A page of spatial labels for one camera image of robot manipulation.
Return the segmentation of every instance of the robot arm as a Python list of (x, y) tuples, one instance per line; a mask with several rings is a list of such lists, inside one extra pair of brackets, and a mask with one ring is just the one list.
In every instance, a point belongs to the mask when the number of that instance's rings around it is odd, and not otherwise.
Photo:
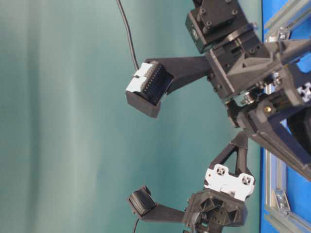
[[(146, 222), (183, 223), (190, 233), (221, 233), (224, 226), (242, 226), (247, 216), (245, 200), (255, 187), (246, 165), (247, 139), (239, 133), (215, 158), (207, 169), (204, 190), (191, 196), (185, 212), (154, 202), (147, 187), (128, 198), (133, 212)], [(230, 173), (223, 164), (234, 152), (236, 170)]]

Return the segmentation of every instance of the black 3d-printed part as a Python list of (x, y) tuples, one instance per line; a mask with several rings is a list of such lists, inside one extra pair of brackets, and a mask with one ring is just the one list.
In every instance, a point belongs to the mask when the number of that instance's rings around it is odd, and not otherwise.
[(311, 154), (311, 108), (305, 108), (287, 120), (292, 135)]
[(150, 197), (148, 189), (146, 187), (135, 191), (129, 197), (129, 201), (140, 216), (144, 216), (156, 206), (156, 203)]

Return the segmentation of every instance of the bolt head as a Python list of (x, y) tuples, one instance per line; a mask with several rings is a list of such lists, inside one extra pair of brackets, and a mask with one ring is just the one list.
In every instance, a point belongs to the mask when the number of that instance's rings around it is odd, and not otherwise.
[(285, 39), (286, 39), (286, 35), (285, 35), (284, 33), (281, 33), (281, 34), (280, 34), (280, 39), (281, 39), (281, 40), (285, 40)]
[(273, 77), (276, 79), (280, 76), (280, 74), (278, 72), (273, 73)]
[(266, 107), (264, 108), (264, 111), (265, 111), (266, 113), (270, 113), (270, 112), (272, 112), (272, 108), (271, 108), (270, 106), (266, 106)]
[(233, 10), (231, 13), (232, 13), (233, 16), (236, 16), (238, 14), (238, 11), (237, 10)]

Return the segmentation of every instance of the white mounting plate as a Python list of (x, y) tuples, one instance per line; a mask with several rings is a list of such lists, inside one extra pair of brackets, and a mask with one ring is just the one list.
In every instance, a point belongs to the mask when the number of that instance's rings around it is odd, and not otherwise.
[(240, 174), (239, 177), (232, 176), (229, 174), (229, 168), (221, 164), (215, 165), (213, 170), (207, 169), (205, 179), (208, 182), (208, 185), (204, 185), (205, 188), (227, 193), (241, 201), (245, 201), (255, 188), (253, 176), (246, 173)]

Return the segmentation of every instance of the metal bracket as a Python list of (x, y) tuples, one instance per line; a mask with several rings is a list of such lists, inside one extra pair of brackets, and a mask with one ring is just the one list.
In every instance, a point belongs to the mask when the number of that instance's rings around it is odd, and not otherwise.
[(311, 0), (288, 0), (286, 4), (266, 23), (269, 32), (265, 39), (278, 34), (279, 30), (293, 31), (311, 15)]
[(291, 211), (290, 205), (287, 200), (287, 196), (284, 190), (274, 190), (273, 194), (276, 199), (277, 208), (281, 212)]
[(291, 31), (288, 28), (281, 27), (279, 30), (273, 32), (268, 36), (265, 42), (277, 42), (283, 40), (289, 40)]

